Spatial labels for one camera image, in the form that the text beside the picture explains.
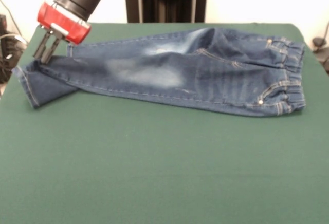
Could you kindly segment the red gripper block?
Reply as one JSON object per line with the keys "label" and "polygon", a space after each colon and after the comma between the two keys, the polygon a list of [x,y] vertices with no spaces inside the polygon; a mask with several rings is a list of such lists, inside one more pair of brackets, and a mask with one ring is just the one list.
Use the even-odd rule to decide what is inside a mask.
{"label": "red gripper block", "polygon": [[[84,41],[91,30],[91,24],[57,3],[51,5],[43,2],[38,11],[37,21],[45,28],[59,32],[66,41],[77,45]],[[50,31],[47,31],[33,54],[35,59],[42,57],[43,64],[49,62],[59,42],[63,39],[62,36],[56,36],[50,47],[46,48],[50,36]]]}

